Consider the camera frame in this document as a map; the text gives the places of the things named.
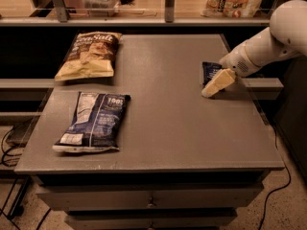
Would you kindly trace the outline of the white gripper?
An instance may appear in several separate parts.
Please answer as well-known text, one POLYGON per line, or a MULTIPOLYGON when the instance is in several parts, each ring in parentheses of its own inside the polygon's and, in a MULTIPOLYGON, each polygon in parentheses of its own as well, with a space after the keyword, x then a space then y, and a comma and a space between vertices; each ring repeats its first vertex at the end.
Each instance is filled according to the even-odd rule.
POLYGON ((239 77, 250 76, 260 68, 248 58, 245 45, 236 46, 230 53, 222 57, 219 63, 223 68, 219 70, 213 79, 202 89, 201 94, 205 98, 210 98, 222 89, 228 87, 239 77))

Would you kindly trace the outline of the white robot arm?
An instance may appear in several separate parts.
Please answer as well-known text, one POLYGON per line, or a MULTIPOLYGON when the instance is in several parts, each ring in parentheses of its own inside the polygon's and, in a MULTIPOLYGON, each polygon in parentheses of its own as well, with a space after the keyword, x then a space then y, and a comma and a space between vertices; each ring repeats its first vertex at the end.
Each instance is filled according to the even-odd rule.
POLYGON ((250 76, 264 66, 300 55, 307 56, 307 2, 291 0, 280 5, 269 26, 222 57, 219 70, 202 89, 211 98, 238 77, 250 76))

